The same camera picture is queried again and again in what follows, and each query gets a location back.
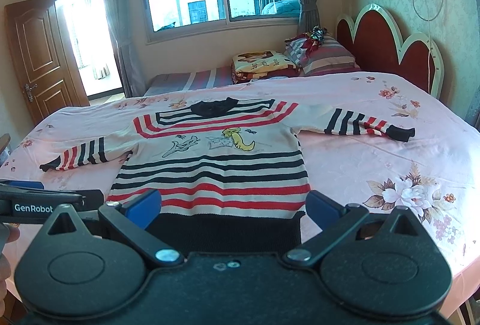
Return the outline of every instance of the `gray cat embroidery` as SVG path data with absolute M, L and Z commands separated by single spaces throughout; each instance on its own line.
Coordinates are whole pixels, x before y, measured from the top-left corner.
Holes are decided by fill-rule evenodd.
M 173 146 L 167 150 L 164 155 L 162 156 L 163 158 L 170 156 L 172 153 L 175 152 L 185 152 L 188 150 L 191 146 L 197 145 L 198 144 L 198 137 L 197 136 L 191 136 L 189 140 L 186 140 L 185 142 L 182 142 L 179 144 L 178 141 L 172 141 Z

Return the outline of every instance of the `human hand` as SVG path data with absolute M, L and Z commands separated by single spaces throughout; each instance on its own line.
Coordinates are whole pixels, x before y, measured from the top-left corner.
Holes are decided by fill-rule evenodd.
M 7 242 L 12 243 L 13 241 L 18 240 L 20 237 L 20 231 L 15 226 L 6 225 L 10 230 L 10 235 L 8 236 Z M 3 316 L 5 313 L 5 302 L 3 301 L 7 296 L 7 283 L 6 279 L 8 279 L 11 275 L 11 267 L 10 263 L 8 262 L 5 255 L 0 256 L 0 316 Z

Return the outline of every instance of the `sweater sleeve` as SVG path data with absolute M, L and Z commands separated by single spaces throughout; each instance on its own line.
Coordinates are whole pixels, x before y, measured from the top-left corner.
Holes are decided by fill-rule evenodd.
M 415 136 L 415 128 L 401 129 L 387 121 L 359 112 L 321 104 L 308 106 L 293 103 L 292 105 L 295 105 L 295 108 L 281 122 L 291 127 L 295 133 L 308 130 L 340 136 L 376 134 L 403 142 L 408 142 L 410 137 Z
M 106 137 L 99 137 L 66 149 L 56 159 L 40 165 L 40 169 L 65 171 L 87 164 L 106 163 L 119 158 L 124 153 L 133 153 L 138 146 L 135 136 L 125 129 Z

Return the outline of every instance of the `door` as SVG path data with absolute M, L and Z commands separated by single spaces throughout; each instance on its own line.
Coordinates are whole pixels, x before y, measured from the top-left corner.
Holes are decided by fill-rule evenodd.
M 13 66 L 35 125 L 61 108 L 89 106 L 54 0 L 9 4 L 5 20 Z

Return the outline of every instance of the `pink bed sheet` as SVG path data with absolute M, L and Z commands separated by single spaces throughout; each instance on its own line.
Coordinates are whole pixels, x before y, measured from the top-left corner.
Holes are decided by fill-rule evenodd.
M 383 73 L 331 74 L 262 80 L 208 90 L 65 108 L 39 124 L 0 168 L 1 179 L 39 180 L 52 190 L 100 189 L 105 196 L 122 160 L 67 172 L 38 169 L 59 154 L 57 142 L 71 146 L 123 128 L 134 117 L 181 108 L 200 100 L 274 97 L 302 104 L 324 103 L 378 117 L 398 127 L 415 127 L 408 143 L 377 136 L 328 136 L 301 132 L 312 188 L 341 204 L 356 202 L 387 213 L 389 204 L 407 204 L 447 259 L 454 283 L 441 312 L 450 316 L 480 285 L 480 134 L 442 103 L 405 79 Z M 414 203 L 412 193 L 422 196 Z M 305 216 L 302 239 L 320 230 Z M 22 225 L 20 239 L 4 253 L 13 268 L 39 227 Z M 8 288 L 16 294 L 13 279 Z

